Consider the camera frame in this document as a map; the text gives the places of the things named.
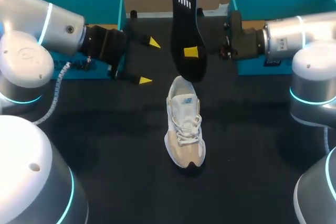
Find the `white cable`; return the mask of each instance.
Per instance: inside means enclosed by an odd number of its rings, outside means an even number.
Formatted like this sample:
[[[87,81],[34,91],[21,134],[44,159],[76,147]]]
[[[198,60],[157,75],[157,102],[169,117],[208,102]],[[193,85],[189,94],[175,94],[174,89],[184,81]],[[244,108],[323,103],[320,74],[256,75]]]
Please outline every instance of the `white cable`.
[[[52,113],[54,112],[57,102],[58,102],[58,96],[59,96],[59,89],[61,87],[61,83],[62,83],[62,79],[64,77],[64,75],[66,74],[66,72],[69,70],[71,66],[71,62],[67,62],[64,67],[62,68],[61,72],[58,75],[57,81],[56,81],[56,86],[55,86],[55,91],[54,91],[54,99],[52,100],[51,106],[48,110],[48,112],[39,120],[33,122],[33,124],[38,125],[40,123],[43,123],[45,120],[47,120]]]
[[[324,149],[326,154],[330,153],[329,143],[328,143],[328,127],[324,127],[323,129],[323,140],[324,140]]]

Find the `shoe lace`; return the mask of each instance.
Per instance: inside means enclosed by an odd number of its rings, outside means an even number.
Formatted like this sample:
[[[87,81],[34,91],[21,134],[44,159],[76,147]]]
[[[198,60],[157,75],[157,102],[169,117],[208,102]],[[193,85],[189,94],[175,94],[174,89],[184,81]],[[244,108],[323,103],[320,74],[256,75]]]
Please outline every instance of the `shoe lace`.
[[[200,127],[201,127],[202,117],[200,115],[196,116],[196,119],[187,117],[182,120],[181,124],[178,124],[173,118],[173,123],[177,129],[177,141],[179,144],[193,144],[202,140],[200,137]],[[185,127],[185,123],[191,123],[192,127]]]

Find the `black table surface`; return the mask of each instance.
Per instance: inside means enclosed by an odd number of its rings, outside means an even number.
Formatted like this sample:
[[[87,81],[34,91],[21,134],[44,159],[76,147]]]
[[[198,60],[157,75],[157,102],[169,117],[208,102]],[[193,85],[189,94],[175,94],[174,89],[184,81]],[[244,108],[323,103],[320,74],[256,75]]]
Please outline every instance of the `black table surface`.
[[[221,40],[223,19],[199,21],[208,46]],[[175,168],[164,145],[165,99],[178,75],[171,21],[131,21],[161,45],[129,50],[128,70],[152,83],[64,81],[56,111],[40,126],[82,182],[89,223],[298,223],[293,191],[311,164],[295,149],[301,128],[288,112],[290,76],[239,77],[234,63],[210,55],[194,85],[205,167],[196,177]],[[28,119],[47,111],[54,84]]]

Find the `teal bin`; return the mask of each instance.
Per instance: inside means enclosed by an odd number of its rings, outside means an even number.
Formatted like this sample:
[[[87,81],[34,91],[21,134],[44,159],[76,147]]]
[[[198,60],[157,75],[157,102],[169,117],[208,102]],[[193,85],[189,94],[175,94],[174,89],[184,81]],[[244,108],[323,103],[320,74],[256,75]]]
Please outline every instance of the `teal bin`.
[[[124,0],[44,0],[54,5],[82,15],[87,24],[113,24],[118,30],[126,24]],[[57,79],[59,72],[67,61],[72,62],[71,68],[64,79],[109,79],[108,65],[92,60],[85,70],[87,57],[78,53],[72,57],[50,52],[54,59],[55,71],[53,79]],[[119,70],[123,70],[125,56],[119,63]]]
[[[230,0],[228,15],[238,10],[242,20],[272,20],[336,10],[336,0]],[[265,56],[242,60],[238,74],[242,76],[260,74],[291,74],[291,60],[264,67]]]

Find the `shoe insole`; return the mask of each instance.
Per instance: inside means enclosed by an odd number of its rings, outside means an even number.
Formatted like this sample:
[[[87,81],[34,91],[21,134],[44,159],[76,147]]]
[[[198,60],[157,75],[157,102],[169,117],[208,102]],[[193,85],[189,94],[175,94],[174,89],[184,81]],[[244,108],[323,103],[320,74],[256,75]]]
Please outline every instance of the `shoe insole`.
[[[207,65],[196,11],[197,0],[173,0],[171,53],[178,72],[190,82],[201,81]]]

